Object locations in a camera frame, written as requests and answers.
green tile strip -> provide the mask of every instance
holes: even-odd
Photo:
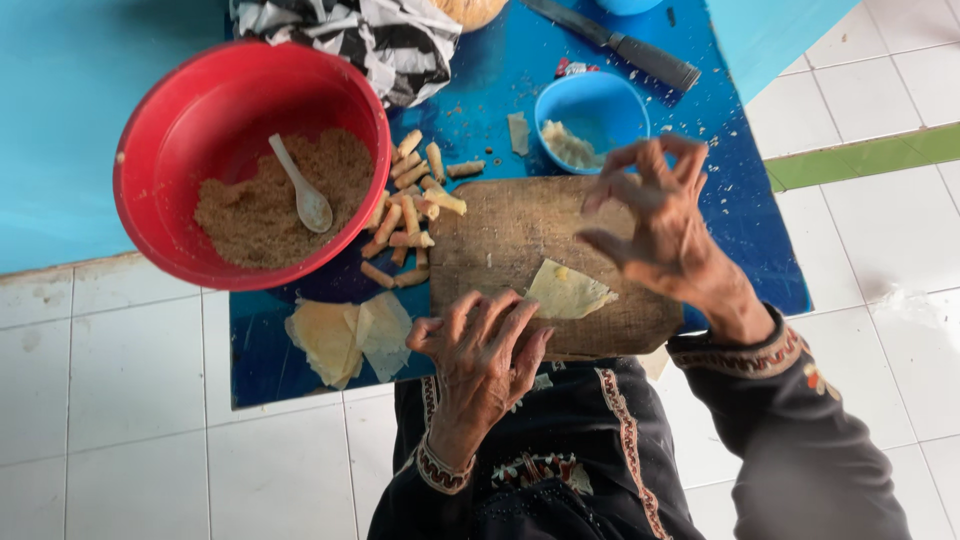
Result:
[[[960,123],[767,160],[774,191],[960,160]]]

candy wrapper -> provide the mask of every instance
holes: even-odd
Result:
[[[413,107],[450,82],[462,27],[428,0],[230,0],[236,38],[294,41],[352,63],[384,108]]]
[[[557,64],[557,71],[554,73],[554,79],[560,79],[567,75],[576,73],[586,73],[588,71],[600,71],[599,65],[586,64],[581,61],[570,61],[567,57],[560,59]]]

white spoon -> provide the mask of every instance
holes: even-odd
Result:
[[[268,140],[270,140],[270,146],[274,147],[274,153],[280,159],[283,170],[287,171],[287,176],[294,183],[294,189],[297,191],[297,214],[300,216],[300,221],[314,233],[326,233],[333,225],[333,210],[330,208],[330,203],[297,170],[294,161],[290,159],[290,154],[287,154],[286,147],[283,146],[283,141],[280,140],[280,134],[270,135]]]

wrinkled hand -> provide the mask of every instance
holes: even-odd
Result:
[[[719,340],[757,343],[773,331],[773,320],[740,267],[713,241],[697,207],[707,182],[707,149],[663,134],[610,152],[583,214],[619,200],[636,219],[634,237],[590,229],[577,238],[610,258],[627,279],[700,309]],[[673,169],[664,151],[677,158]],[[634,164],[642,183],[623,172]]]
[[[475,307],[476,319],[468,325]],[[470,291],[443,318],[414,322],[407,347],[433,359],[440,386],[427,445],[451,469],[467,467],[493,424],[533,386],[553,329],[535,332],[516,357],[513,349],[538,307],[513,289],[492,297]],[[494,334],[494,322],[508,309],[512,311]]]

blue table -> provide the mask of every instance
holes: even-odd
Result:
[[[652,133],[672,130],[709,141],[709,179],[700,210],[710,232],[743,267],[762,300],[786,314],[809,311],[804,278],[702,0],[667,0],[650,12],[631,17],[609,15],[592,0],[562,3],[612,30],[650,41],[703,71],[699,83],[686,94],[642,72],[636,74],[633,82],[647,99]],[[522,4],[509,2],[490,25],[461,37],[451,62],[449,86],[414,109],[391,112],[394,139],[417,128],[423,131],[424,143],[436,140],[441,145],[448,163],[486,159],[488,166],[477,179],[480,181],[561,175],[564,172],[544,154],[533,134],[526,158],[511,152],[506,115],[522,110],[532,121],[537,95],[553,81],[561,57],[597,64],[603,71],[630,78],[634,68],[609,53]],[[491,155],[485,154],[488,146],[493,149]],[[502,162],[494,166],[493,158]],[[327,391],[303,352],[291,344],[283,320],[293,312],[298,296],[359,304],[380,292],[359,271],[360,247],[369,239],[367,233],[361,233],[327,265],[286,286],[230,294],[235,407]],[[389,256],[388,250],[373,263],[393,273],[396,267]],[[412,267],[413,258],[409,259]],[[429,314],[428,285],[396,292],[412,317]],[[705,327],[699,312],[684,308],[684,331]],[[422,377],[433,370],[429,358],[412,354],[409,366],[396,378]],[[360,377],[350,380],[348,388],[376,383],[372,368],[365,363]]]

